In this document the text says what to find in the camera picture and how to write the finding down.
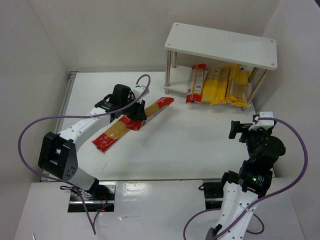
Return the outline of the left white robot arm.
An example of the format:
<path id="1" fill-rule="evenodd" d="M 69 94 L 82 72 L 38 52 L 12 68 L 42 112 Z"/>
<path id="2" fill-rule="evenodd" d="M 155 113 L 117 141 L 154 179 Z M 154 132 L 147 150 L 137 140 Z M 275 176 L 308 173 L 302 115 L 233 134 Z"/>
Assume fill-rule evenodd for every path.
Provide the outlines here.
<path id="1" fill-rule="evenodd" d="M 116 84 L 113 92 L 94 105 L 86 118 L 59 133 L 49 132 L 42 141 L 38 166 L 57 177 L 82 189 L 93 199 L 105 197 L 106 187 L 78 165 L 77 152 L 89 138 L 122 115 L 131 120 L 146 120 L 145 101 L 149 93 L 143 85 L 130 88 Z"/>

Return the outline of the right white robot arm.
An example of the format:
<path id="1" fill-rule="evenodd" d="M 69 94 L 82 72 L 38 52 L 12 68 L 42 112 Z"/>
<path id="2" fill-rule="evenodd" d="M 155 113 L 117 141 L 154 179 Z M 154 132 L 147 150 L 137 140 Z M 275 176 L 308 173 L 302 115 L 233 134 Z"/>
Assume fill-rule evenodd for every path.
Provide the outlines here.
<path id="1" fill-rule="evenodd" d="M 256 209 L 250 205 L 266 195 L 272 183 L 274 163 L 286 152 L 283 142 L 272 136 L 274 126 L 273 120 L 256 120 L 254 123 L 231 122 L 228 137 L 234 139 L 240 133 L 239 142 L 246 145 L 249 158 L 243 161 L 238 172 L 229 170 L 223 174 L 221 214 L 217 225 L 208 230 L 206 239 L 211 240 L 226 230 L 241 213 L 244 213 L 244 216 L 221 237 L 223 240 L 243 239 Z"/>

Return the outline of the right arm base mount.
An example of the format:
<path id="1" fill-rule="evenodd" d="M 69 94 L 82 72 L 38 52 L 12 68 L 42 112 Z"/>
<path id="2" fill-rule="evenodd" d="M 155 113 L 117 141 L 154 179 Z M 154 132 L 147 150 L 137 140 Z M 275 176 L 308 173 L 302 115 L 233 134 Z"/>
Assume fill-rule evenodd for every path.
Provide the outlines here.
<path id="1" fill-rule="evenodd" d="M 221 208 L 223 188 L 220 182 L 204 182 L 198 187 L 198 190 L 203 191 L 206 210 Z"/>

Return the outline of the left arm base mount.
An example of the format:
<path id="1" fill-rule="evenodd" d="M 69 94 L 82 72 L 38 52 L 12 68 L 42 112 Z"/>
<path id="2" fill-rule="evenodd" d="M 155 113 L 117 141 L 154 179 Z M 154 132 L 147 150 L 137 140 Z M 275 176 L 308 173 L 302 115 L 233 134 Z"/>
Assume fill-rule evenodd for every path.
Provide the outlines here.
<path id="1" fill-rule="evenodd" d="M 101 211 L 102 213 L 114 212 L 115 210 L 115 197 L 116 197 L 116 182 L 112 181 L 102 181 L 99 183 L 102 188 L 102 193 L 98 193 L 97 196 L 93 196 L 83 189 L 79 189 L 82 195 L 84 203 L 87 207 L 89 213 L 97 213 Z M 83 206 L 83 201 L 79 193 L 72 189 L 70 193 L 69 203 L 68 203 L 68 213 L 84 213 L 85 208 Z"/>

